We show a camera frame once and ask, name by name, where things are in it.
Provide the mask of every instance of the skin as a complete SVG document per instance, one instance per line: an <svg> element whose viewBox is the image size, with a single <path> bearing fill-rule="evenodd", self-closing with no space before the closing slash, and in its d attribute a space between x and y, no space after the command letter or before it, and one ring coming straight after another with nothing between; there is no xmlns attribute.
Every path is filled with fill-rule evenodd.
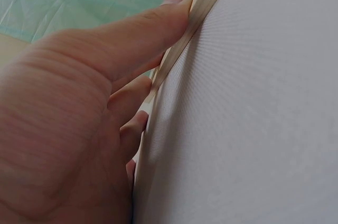
<svg viewBox="0 0 338 224"><path fill-rule="evenodd" d="M130 222L140 75L183 35L191 3L54 33L0 72L1 223Z"/></svg>

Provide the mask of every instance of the hand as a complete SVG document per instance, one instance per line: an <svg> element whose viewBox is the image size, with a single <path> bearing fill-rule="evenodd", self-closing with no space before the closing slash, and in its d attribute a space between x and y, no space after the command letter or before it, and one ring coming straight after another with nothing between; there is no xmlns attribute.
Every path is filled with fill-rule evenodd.
<svg viewBox="0 0 338 224"><path fill-rule="evenodd" d="M65 30L0 73L1 223L128 223L147 114L138 111L192 0Z"/></svg>

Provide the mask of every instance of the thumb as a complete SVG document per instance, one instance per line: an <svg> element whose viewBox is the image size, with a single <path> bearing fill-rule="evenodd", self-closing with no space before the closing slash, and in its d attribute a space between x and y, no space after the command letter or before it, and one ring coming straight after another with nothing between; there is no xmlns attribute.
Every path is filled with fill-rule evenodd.
<svg viewBox="0 0 338 224"><path fill-rule="evenodd" d="M110 81L133 72L184 34L192 0L165 0L152 10L90 30L66 30L48 48L99 71Z"/></svg>

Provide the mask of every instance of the finger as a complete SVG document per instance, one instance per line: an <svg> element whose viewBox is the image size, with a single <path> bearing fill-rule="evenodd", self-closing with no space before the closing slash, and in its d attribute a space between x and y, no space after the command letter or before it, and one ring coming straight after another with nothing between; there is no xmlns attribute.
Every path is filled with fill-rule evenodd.
<svg viewBox="0 0 338 224"><path fill-rule="evenodd" d="M191 3L192 0L165 0L162 6L121 21L90 30L58 32L40 46L48 45L49 50L80 61L115 81L181 38Z"/></svg>
<svg viewBox="0 0 338 224"><path fill-rule="evenodd" d="M133 190L133 187L134 187L135 168L136 168L136 163L134 162L134 160L131 160L126 165L128 183L129 183L129 187L131 190Z"/></svg>
<svg viewBox="0 0 338 224"><path fill-rule="evenodd" d="M128 123L121 127L120 149L126 163L137 153L147 121L148 114L144 111L139 111Z"/></svg>
<svg viewBox="0 0 338 224"><path fill-rule="evenodd" d="M152 81L140 76L110 96L107 108L121 127L136 114L144 99L149 95Z"/></svg>
<svg viewBox="0 0 338 224"><path fill-rule="evenodd" d="M128 83L130 83L132 80L136 79L141 74L157 67L160 64L162 57L163 57L163 55L157 56L155 59L151 60L149 63L145 64L144 66L142 66L142 67L138 68L137 70L135 70L134 72L132 72L130 75L125 76L125 77L115 81L112 84L111 94L115 93L117 90L121 89L123 86L127 85Z"/></svg>

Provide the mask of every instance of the white textured surface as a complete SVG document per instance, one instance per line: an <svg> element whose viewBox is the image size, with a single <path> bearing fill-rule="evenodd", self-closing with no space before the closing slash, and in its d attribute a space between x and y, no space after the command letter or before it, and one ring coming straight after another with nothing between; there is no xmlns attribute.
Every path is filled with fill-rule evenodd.
<svg viewBox="0 0 338 224"><path fill-rule="evenodd" d="M219 0L157 97L137 224L338 223L338 0Z"/></svg>

